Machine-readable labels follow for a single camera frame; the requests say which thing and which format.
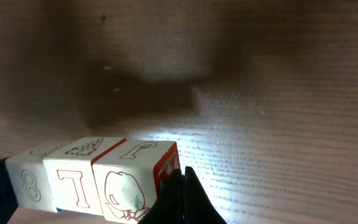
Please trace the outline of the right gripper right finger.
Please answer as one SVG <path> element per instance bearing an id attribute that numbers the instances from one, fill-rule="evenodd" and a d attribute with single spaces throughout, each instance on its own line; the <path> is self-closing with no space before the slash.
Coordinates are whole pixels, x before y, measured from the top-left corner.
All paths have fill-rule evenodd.
<path id="1" fill-rule="evenodd" d="M 185 167 L 182 181 L 185 224 L 226 224 L 213 207 L 192 167 Z"/>

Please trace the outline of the wooden block green letter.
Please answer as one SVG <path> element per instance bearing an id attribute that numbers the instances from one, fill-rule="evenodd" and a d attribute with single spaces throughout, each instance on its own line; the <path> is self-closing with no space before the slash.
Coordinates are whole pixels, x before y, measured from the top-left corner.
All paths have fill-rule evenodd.
<path id="1" fill-rule="evenodd" d="M 104 218 L 138 223 L 180 168 L 175 141 L 126 141 L 93 164 Z"/>

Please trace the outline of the wooden block red seven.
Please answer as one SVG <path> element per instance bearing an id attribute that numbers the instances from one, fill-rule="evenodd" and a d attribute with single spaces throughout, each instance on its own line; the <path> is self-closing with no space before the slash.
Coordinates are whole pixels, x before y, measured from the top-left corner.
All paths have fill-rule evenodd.
<path id="1" fill-rule="evenodd" d="M 122 137 L 85 137 L 43 158 L 57 208 L 102 215 L 93 164 L 126 141 Z"/>

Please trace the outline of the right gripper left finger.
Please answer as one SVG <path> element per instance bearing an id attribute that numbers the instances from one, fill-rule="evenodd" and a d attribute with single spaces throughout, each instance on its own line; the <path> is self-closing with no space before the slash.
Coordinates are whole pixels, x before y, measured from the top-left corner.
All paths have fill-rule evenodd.
<path id="1" fill-rule="evenodd" d="M 160 196 L 139 224 L 183 223 L 181 178 L 181 170 L 175 169 L 165 181 Z"/>

